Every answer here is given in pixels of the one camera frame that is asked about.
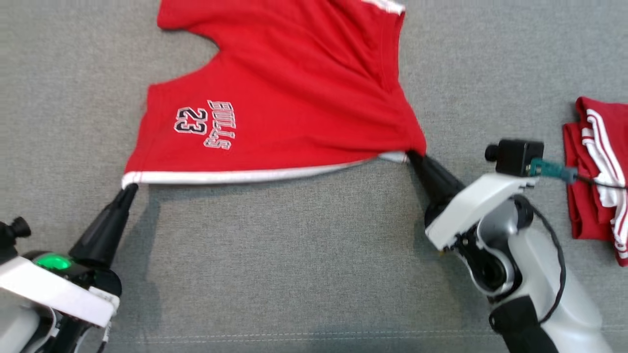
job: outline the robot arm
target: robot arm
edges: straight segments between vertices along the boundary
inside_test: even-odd
[[[611,353],[600,332],[601,316],[564,267],[560,245],[529,228],[535,209],[521,193],[536,183],[526,177],[526,168],[532,158],[542,157],[542,144],[502,141],[492,149],[497,149],[498,173],[468,187],[435,160],[408,153],[431,201],[426,235],[437,249],[456,253],[467,266],[472,281],[493,305],[491,326],[511,353]],[[53,314],[52,329],[38,340],[34,334],[41,315],[34,314],[34,307],[22,305],[24,310],[0,315],[0,346],[13,344],[3,352],[73,352],[87,328],[109,326],[122,292],[111,262],[137,189],[132,184],[121,190],[68,256],[38,251],[19,257],[15,238],[28,236],[28,226],[19,219],[0,224],[0,290]],[[544,217],[537,217],[547,226]],[[42,288],[41,283],[51,284]],[[48,290],[55,286],[65,291]],[[79,300],[68,301],[61,292]]]
[[[17,237],[30,235],[22,218],[0,224],[0,293],[20,297],[0,306],[3,353],[75,352],[91,327],[109,338],[122,285],[111,263],[137,192],[136,184],[121,190],[83,233],[67,255],[31,251],[18,256]]]
[[[430,196],[427,237],[467,266],[474,285],[493,306],[491,327],[511,353],[611,353],[600,331],[602,317],[564,267],[558,241],[529,227],[536,214],[553,233],[521,195],[537,182],[526,176],[526,167],[543,156],[543,145],[502,141],[490,149],[499,156],[500,173],[484,175],[468,187],[435,160],[408,153]]]

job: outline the red shorts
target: red shorts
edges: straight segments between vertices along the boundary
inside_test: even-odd
[[[628,104],[578,98],[580,122],[565,124],[565,158],[578,174],[600,183],[626,185]],[[567,188],[573,237],[613,242],[615,257],[628,266],[628,192],[576,182]]]
[[[159,27],[220,51],[150,86],[123,186],[277,180],[425,154],[398,82],[403,16],[390,0],[163,0]]]

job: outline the white stitching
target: white stitching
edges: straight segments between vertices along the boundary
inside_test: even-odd
[[[602,327],[603,332],[628,332],[628,330],[605,330],[606,327],[626,327],[626,325],[604,325]],[[240,335],[203,335],[203,336],[149,336],[149,337],[123,337],[122,339],[211,339],[211,338],[224,338],[224,337],[267,337],[267,336],[316,336],[316,335],[364,335],[364,334],[432,334],[441,332],[492,332],[492,330],[426,330],[426,331],[354,331],[354,332],[297,332],[297,333],[283,333],[283,334],[240,334]],[[482,337],[482,335],[447,335],[439,337]],[[360,339],[360,337],[347,337],[348,339]],[[390,337],[365,337],[365,338],[390,338]],[[256,340],[241,340],[246,342],[256,342]],[[225,340],[224,342],[239,342],[237,340]]]
[[[298,340],[367,340],[367,339],[426,339],[439,337],[493,337],[498,335],[439,335],[439,336],[394,336],[394,337],[309,337],[303,339],[259,339],[259,340],[184,340],[184,341],[164,341],[164,342],[110,342],[110,344],[177,344],[177,343],[221,343],[221,342],[276,342],[276,341],[298,341]]]
[[[241,335],[211,335],[211,336],[151,336],[129,337],[142,339],[203,339],[217,337],[258,337],[258,336],[309,336],[309,335],[363,335],[363,334],[430,334],[437,332],[492,332],[491,330],[431,330],[431,331],[355,331],[355,332],[300,332],[293,334],[241,334]]]

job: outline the white trim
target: white trim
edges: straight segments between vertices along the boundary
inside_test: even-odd
[[[362,2],[373,4],[387,13],[396,13],[401,15],[401,13],[406,10],[405,6],[395,3],[393,0],[362,0]]]
[[[599,139],[594,138],[595,144],[598,150],[601,152],[605,160],[609,161],[609,169],[613,172],[612,176],[615,177],[615,181],[619,185],[625,185],[624,171],[622,170],[617,156],[613,151],[613,148],[609,141],[609,136],[606,133],[606,125],[604,120],[598,112],[593,109],[587,109],[587,121],[593,126],[593,132],[595,137],[599,136]],[[615,211],[615,225],[613,226],[613,233],[615,236],[615,248],[617,253],[620,254],[620,247],[625,247],[628,242],[628,192],[625,190],[619,190],[619,199],[617,201],[617,210]]]
[[[626,244],[617,244],[615,247],[617,248],[617,250],[623,253],[628,252],[628,247],[626,247]]]
[[[377,157],[381,158],[383,160],[387,160],[387,161],[391,161],[391,162],[395,162],[395,163],[406,163],[406,162],[408,162],[408,155],[405,152],[402,152],[402,151],[381,153]]]
[[[589,156],[591,156],[595,165],[600,170],[600,174],[596,176],[594,180],[604,184],[617,184],[617,180],[613,177],[613,173],[609,170],[609,165],[605,161],[605,156],[595,144],[593,131],[589,128],[583,128],[582,137],[582,144],[585,145]],[[621,198],[620,190],[618,189],[597,186],[597,192],[600,195],[600,202],[604,207],[617,206]]]
[[[617,255],[619,256],[620,259],[628,259],[628,252],[626,251],[620,251],[620,247],[623,247],[625,249],[625,245],[622,246],[622,244],[620,244],[619,242],[615,241],[615,248],[617,250]]]
[[[142,184],[233,184],[287,180],[329,173],[366,162],[358,161],[339,165],[309,166],[272,170],[244,171],[129,171],[122,178],[122,188],[132,183]]]

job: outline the gray fabric surface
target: gray fabric surface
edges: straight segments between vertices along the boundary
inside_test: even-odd
[[[429,152],[464,182],[485,145],[545,141],[579,95],[628,98],[628,2],[407,1],[400,71]],[[66,251],[115,195],[146,88],[201,67],[210,41],[156,25],[157,0],[2,6],[0,218],[20,251]],[[141,187],[114,269],[124,283],[109,352],[505,352],[489,306],[423,237],[409,168],[374,161],[292,182]],[[531,200],[628,352],[628,276],[609,243],[570,237],[565,188]]]

